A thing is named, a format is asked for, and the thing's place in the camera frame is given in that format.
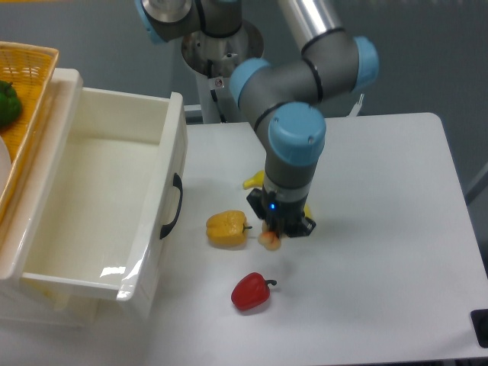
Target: yellow bell pepper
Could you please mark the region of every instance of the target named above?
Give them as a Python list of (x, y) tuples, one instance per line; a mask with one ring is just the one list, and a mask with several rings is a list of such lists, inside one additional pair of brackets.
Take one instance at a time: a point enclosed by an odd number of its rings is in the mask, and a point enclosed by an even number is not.
[(246, 215), (242, 211), (228, 210), (207, 220), (208, 239), (219, 246), (238, 246), (247, 239)]

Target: green pepper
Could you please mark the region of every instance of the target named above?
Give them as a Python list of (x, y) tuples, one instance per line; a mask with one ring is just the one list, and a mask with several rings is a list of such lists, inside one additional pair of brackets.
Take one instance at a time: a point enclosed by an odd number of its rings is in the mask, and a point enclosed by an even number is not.
[(0, 128), (17, 120), (21, 112), (22, 103), (12, 83), (0, 80)]

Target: bin handle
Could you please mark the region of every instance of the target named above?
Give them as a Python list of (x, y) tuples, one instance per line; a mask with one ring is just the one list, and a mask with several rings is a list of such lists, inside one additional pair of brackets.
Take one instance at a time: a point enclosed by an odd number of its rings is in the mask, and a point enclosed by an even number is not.
[(160, 239), (164, 239), (165, 237), (167, 237), (170, 234), (171, 230), (173, 230), (173, 227), (175, 227), (176, 221), (178, 221), (178, 218), (180, 216), (181, 203), (183, 201), (183, 183), (181, 182), (181, 178), (178, 175), (178, 173), (175, 173), (175, 175), (173, 175), (173, 187), (176, 187), (180, 191), (180, 199), (178, 202), (178, 209), (176, 210), (176, 215), (175, 215), (175, 218), (173, 219), (173, 221), (171, 223), (167, 223), (166, 225), (163, 225), (161, 227), (161, 233), (159, 234)]

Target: white tabletop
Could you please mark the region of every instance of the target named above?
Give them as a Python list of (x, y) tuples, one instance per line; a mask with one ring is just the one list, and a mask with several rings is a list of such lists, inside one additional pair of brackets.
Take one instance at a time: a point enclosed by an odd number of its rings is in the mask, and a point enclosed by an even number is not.
[[(310, 189), (312, 235), (257, 242), (244, 179), (265, 152), (248, 124), (188, 127), (184, 200), (147, 324), (103, 302), (86, 329), (0, 326), (6, 364), (316, 365), (488, 356), (470, 311), (488, 281), (442, 125), (432, 114), (328, 120)], [(245, 246), (216, 249), (205, 222), (243, 210)], [(246, 314), (252, 271), (275, 279)]]

